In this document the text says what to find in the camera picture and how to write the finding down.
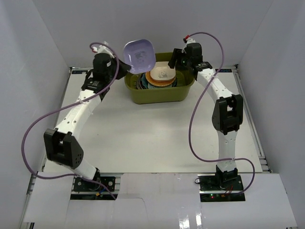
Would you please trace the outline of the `purple square plate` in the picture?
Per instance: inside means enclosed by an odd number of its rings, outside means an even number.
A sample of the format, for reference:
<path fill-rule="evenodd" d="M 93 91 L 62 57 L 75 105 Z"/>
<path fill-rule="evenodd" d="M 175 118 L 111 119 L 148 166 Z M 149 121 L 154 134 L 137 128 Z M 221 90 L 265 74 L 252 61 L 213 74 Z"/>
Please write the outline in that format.
<path fill-rule="evenodd" d="M 132 74 L 151 71 L 156 64 L 153 44 L 147 39 L 127 43 L 123 49 L 124 62 L 131 68 Z"/>

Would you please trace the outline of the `cream square panda plate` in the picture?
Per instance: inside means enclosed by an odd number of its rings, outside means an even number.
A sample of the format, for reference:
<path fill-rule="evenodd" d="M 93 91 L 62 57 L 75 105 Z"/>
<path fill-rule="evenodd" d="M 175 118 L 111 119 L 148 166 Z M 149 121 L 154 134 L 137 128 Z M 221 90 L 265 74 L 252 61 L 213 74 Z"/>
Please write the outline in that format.
<path fill-rule="evenodd" d="M 156 62 L 150 71 L 150 76 L 157 82 L 170 81 L 176 76 L 175 68 L 170 68 L 168 62 Z"/>

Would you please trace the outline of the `dark teal scalloped plate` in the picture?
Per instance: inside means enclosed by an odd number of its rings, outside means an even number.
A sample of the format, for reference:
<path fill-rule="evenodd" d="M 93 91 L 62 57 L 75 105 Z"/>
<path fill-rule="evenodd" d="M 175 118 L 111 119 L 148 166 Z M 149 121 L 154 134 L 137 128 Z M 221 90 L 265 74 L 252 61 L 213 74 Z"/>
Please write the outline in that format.
<path fill-rule="evenodd" d="M 148 89 L 148 81 L 146 80 L 145 78 L 145 73 L 142 73 L 141 74 L 141 81 L 140 81 L 140 84 L 141 84 L 141 90 L 146 90 Z M 177 79 L 169 86 L 166 86 L 165 88 L 172 88 L 172 87 L 176 87 L 177 86 Z"/>

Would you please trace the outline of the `orange woven round plate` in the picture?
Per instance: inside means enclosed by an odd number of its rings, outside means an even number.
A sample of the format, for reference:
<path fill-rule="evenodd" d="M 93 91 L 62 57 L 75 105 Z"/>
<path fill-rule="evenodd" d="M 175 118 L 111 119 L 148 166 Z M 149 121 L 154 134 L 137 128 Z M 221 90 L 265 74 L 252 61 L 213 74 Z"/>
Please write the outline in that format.
<path fill-rule="evenodd" d="M 150 72 L 145 73 L 145 78 L 148 81 L 148 83 L 150 83 L 150 84 L 152 84 L 153 86 L 156 86 L 156 87 L 169 86 L 176 80 L 176 77 L 174 77 L 173 79 L 171 79 L 169 81 L 156 81 L 151 77 Z"/>

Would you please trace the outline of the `grey reindeer plate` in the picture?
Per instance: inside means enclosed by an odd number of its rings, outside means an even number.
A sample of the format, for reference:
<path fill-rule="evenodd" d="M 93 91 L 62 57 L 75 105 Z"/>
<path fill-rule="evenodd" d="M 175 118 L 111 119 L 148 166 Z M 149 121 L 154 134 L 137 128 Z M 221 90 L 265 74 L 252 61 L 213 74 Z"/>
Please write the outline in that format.
<path fill-rule="evenodd" d="M 136 89 L 137 89 L 137 90 L 141 90 L 141 89 L 142 89 L 142 88 L 141 88 L 140 81 L 141 81 L 141 75 L 138 75 L 138 76 L 137 76 L 137 79 L 136 79 L 136 83 L 135 83 Z"/>

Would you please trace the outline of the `light green rectangular plate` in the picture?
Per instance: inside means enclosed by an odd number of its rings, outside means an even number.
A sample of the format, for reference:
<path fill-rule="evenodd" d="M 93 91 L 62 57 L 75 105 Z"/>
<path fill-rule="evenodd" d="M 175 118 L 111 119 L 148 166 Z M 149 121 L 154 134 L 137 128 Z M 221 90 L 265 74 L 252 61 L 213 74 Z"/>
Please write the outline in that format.
<path fill-rule="evenodd" d="M 159 87 L 159 86 L 155 86 L 153 84 L 148 83 L 148 89 L 161 89 L 161 88 L 165 88 L 165 87 Z"/>

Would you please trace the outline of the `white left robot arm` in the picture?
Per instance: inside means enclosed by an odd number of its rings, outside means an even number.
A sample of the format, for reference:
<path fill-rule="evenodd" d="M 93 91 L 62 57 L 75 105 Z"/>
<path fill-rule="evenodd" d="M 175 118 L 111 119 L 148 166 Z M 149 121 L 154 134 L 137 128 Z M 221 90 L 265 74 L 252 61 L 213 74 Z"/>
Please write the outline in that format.
<path fill-rule="evenodd" d="M 74 106 L 54 128 L 47 129 L 43 135 L 47 159 L 61 165 L 78 176 L 85 178 L 89 190 L 100 187 L 98 168 L 84 159 L 84 151 L 78 142 L 81 130 L 109 91 L 108 84 L 113 79 L 123 78 L 131 66 L 106 53 L 96 54 L 93 68 L 85 76 L 77 105 Z"/>

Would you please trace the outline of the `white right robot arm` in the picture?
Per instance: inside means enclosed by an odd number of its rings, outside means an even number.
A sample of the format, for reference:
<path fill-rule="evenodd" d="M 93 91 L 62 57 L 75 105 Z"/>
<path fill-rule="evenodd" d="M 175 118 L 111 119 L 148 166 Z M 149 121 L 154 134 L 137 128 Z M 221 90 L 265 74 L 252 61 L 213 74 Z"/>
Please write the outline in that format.
<path fill-rule="evenodd" d="M 220 190 L 227 190 L 237 179 L 235 162 L 235 142 L 243 122 L 243 97 L 233 94 L 217 78 L 215 70 L 203 61 L 202 47 L 193 39 L 185 40 L 182 49 L 174 49 L 168 62 L 169 67 L 183 67 L 204 87 L 214 102 L 212 124 L 218 135 L 218 159 L 216 163 L 215 184 Z"/>

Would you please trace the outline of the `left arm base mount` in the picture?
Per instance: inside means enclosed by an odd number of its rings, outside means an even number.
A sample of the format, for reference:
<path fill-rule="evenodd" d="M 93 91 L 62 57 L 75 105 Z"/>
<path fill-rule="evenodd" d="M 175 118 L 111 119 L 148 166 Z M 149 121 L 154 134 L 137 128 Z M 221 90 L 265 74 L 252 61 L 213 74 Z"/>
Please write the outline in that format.
<path fill-rule="evenodd" d="M 74 179 L 71 200 L 115 200 L 118 197 L 116 177 L 105 176 L 97 178 L 102 184 L 87 182 L 80 177 Z"/>

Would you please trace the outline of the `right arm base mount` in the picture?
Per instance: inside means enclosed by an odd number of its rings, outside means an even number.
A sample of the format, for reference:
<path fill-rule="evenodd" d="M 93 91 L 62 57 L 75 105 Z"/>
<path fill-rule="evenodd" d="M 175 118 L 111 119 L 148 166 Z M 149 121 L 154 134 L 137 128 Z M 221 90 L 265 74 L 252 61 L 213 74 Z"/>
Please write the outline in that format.
<path fill-rule="evenodd" d="M 198 176 L 194 183 L 199 186 L 200 201 L 202 203 L 216 202 L 244 202 L 246 201 L 241 176 L 225 184 L 220 184 L 214 175 Z"/>

